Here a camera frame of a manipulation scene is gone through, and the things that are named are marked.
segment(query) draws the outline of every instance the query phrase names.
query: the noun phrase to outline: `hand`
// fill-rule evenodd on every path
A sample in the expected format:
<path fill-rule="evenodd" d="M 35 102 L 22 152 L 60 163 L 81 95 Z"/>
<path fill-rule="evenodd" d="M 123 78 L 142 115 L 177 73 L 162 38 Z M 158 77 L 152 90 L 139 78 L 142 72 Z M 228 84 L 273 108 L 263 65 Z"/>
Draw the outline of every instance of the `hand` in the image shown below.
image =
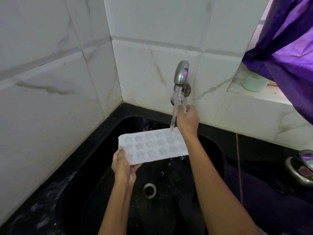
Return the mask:
<path fill-rule="evenodd" d="M 184 139 L 189 137 L 196 137 L 199 117 L 197 111 L 193 105 L 186 105 L 187 114 L 184 113 L 184 106 L 179 105 L 177 111 L 177 127 Z"/>
<path fill-rule="evenodd" d="M 115 152 L 112 160 L 112 170 L 115 174 L 115 182 L 127 183 L 128 186 L 134 186 L 136 181 L 136 170 L 141 166 L 129 165 L 127 158 L 125 157 L 125 150 L 122 146 Z"/>

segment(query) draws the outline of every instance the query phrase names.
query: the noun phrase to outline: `windowsill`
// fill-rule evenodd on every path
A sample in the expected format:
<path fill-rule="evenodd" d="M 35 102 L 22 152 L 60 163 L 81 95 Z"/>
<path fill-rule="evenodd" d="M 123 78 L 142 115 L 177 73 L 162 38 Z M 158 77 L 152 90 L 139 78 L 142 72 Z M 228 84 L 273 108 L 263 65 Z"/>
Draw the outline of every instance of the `windowsill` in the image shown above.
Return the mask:
<path fill-rule="evenodd" d="M 230 83 L 227 92 L 245 95 L 261 100 L 291 105 L 290 101 L 285 97 L 279 87 L 267 85 L 265 89 L 261 92 L 253 92 L 245 89 L 242 84 L 244 82 L 244 79 L 248 75 L 248 72 L 249 70 L 246 68 L 246 66 L 243 63 L 240 63 L 240 66 L 235 76 L 233 77 L 233 80 Z"/>

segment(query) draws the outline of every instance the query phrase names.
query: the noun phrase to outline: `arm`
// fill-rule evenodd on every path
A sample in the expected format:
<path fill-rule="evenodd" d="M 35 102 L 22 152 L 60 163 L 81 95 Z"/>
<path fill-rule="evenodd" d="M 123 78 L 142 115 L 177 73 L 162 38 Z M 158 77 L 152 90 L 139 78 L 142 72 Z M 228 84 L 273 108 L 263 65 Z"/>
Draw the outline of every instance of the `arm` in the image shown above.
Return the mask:
<path fill-rule="evenodd" d="M 194 106 L 178 107 L 177 126 L 189 153 L 198 199 L 209 234 L 259 234 L 253 220 L 219 176 L 198 140 Z"/>
<path fill-rule="evenodd" d="M 141 164 L 129 166 L 122 146 L 113 155 L 112 170 L 115 181 L 98 235 L 126 234 L 131 194 L 136 170 L 140 166 Z"/>

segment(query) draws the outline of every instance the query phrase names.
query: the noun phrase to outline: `sink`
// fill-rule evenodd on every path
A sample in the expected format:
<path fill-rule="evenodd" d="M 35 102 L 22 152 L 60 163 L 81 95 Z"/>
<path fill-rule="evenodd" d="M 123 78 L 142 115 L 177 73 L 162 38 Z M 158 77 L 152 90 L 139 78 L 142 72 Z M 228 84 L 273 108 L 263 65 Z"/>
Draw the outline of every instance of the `sink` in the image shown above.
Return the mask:
<path fill-rule="evenodd" d="M 163 128 L 169 125 L 143 117 L 128 117 L 111 131 L 58 200 L 56 213 L 62 217 L 67 234 L 98 233 L 114 184 L 111 162 L 118 137 Z M 198 138 L 223 178 L 221 150 L 210 139 L 201 135 Z M 127 234 L 207 234 L 188 156 L 144 163 L 136 175 Z"/>

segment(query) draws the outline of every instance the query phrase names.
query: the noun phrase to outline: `faucet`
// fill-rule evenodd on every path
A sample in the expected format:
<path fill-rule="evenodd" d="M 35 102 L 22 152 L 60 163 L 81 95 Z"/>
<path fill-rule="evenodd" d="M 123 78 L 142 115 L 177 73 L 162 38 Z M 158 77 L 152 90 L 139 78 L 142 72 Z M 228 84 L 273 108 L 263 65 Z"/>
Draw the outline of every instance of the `faucet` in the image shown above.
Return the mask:
<path fill-rule="evenodd" d="M 187 83 L 188 71 L 189 62 L 186 60 L 180 61 L 177 65 L 174 76 L 174 92 L 176 87 L 182 87 L 182 96 L 180 99 L 181 102 L 183 98 L 189 96 L 191 92 L 191 86 Z M 171 103 L 174 105 L 174 94 L 171 97 Z"/>

